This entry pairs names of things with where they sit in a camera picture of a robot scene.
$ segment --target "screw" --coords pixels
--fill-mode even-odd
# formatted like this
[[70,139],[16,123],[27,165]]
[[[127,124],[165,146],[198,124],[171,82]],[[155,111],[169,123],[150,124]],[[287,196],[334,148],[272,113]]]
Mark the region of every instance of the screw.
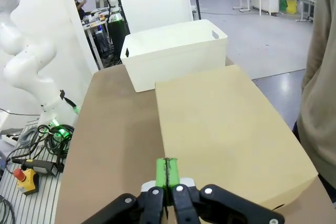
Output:
[[205,191],[205,194],[211,194],[212,193],[212,189],[211,188],[206,188],[204,191]]
[[176,188],[176,191],[183,191],[183,186],[178,186],[178,187]]
[[277,219],[271,219],[269,224],[279,224],[279,221]]

